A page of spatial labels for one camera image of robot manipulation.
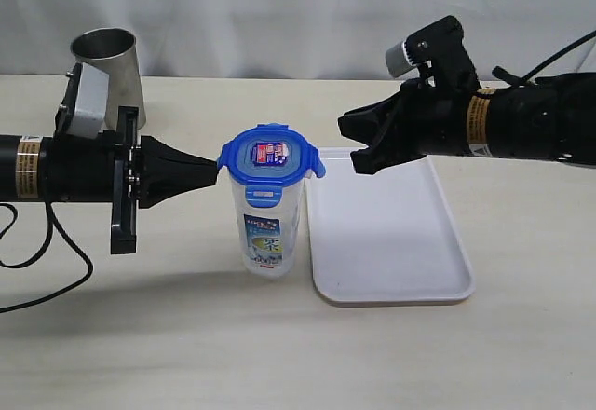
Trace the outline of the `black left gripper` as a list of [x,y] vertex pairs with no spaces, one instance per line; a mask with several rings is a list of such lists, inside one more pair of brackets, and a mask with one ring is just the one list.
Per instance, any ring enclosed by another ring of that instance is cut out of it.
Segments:
[[110,253],[136,252],[137,197],[140,209],[149,209],[168,198],[213,186],[215,160],[193,156],[141,137],[139,174],[134,168],[139,109],[121,106],[115,130],[93,138],[74,136],[72,112],[59,111],[55,131],[43,143],[41,198],[49,203],[109,203],[111,205]]

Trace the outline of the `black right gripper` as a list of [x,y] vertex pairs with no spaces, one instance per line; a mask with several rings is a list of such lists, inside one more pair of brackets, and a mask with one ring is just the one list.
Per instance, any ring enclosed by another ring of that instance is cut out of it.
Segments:
[[338,118],[340,134],[366,148],[350,153],[356,174],[377,172],[426,155],[466,157],[468,94],[444,96],[418,80]]

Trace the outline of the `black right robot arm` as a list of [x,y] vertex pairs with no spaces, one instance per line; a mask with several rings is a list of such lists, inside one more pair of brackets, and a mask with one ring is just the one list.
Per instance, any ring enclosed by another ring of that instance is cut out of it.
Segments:
[[416,78],[338,119],[362,145],[354,171],[373,175],[426,156],[595,165],[595,74],[539,77],[525,86],[447,91]]

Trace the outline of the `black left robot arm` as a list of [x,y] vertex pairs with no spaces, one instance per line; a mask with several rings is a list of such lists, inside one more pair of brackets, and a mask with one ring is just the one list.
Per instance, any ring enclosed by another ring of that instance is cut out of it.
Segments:
[[109,203],[110,252],[136,251],[136,212],[215,185],[215,161],[138,133],[139,110],[122,106],[115,130],[73,135],[65,116],[51,137],[1,138],[1,199],[5,202]]

